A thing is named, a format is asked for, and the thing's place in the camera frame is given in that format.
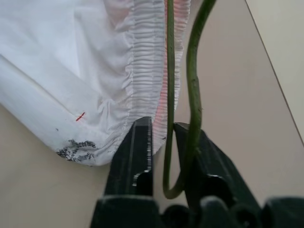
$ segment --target white cloth bag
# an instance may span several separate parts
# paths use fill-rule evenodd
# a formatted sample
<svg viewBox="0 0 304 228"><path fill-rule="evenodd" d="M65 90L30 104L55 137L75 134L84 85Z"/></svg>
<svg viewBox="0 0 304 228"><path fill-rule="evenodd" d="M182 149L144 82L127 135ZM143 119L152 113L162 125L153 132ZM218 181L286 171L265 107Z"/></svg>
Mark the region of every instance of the white cloth bag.
<svg viewBox="0 0 304 228"><path fill-rule="evenodd" d="M132 123L167 127L164 0L0 0L0 103L60 156L110 162ZM175 1L176 100L190 0Z"/></svg>

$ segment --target red mark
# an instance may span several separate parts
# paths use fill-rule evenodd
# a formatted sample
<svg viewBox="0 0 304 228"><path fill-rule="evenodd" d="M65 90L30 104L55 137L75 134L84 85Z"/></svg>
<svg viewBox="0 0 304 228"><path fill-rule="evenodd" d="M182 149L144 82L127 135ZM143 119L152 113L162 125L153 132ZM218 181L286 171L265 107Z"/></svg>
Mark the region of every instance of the red mark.
<svg viewBox="0 0 304 228"><path fill-rule="evenodd" d="M84 116L84 114L85 114L85 112L82 113L82 114L76 119L76 121L80 120L80 119Z"/></svg>

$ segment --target white fabric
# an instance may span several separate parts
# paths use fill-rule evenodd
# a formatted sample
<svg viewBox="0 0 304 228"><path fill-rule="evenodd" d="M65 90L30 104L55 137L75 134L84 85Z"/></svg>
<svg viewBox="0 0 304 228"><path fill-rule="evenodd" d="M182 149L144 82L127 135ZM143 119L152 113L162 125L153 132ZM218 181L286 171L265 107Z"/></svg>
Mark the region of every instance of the white fabric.
<svg viewBox="0 0 304 228"><path fill-rule="evenodd" d="M190 0L177 0L176 104ZM68 160L108 163L143 116L166 136L163 0L0 0L0 103Z"/></svg>

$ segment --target beige surface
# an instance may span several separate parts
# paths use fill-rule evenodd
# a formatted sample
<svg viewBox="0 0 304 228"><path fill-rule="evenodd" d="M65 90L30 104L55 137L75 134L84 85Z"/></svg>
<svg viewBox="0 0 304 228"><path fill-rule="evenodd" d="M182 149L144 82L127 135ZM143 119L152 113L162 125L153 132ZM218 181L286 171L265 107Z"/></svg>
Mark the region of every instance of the beige surface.
<svg viewBox="0 0 304 228"><path fill-rule="evenodd" d="M247 2L296 125L304 138L304 1Z"/></svg>
<svg viewBox="0 0 304 228"><path fill-rule="evenodd" d="M191 23L199 2L192 3ZM243 0L218 1L199 48L209 137L235 162L260 203L271 195L304 196L304 148ZM187 123L185 83L183 76L176 121ZM174 156L172 181L178 174ZM164 208L171 201L161 190L163 152L155 160L155 198ZM88 227L108 171L64 161L0 107L1 228Z"/></svg>

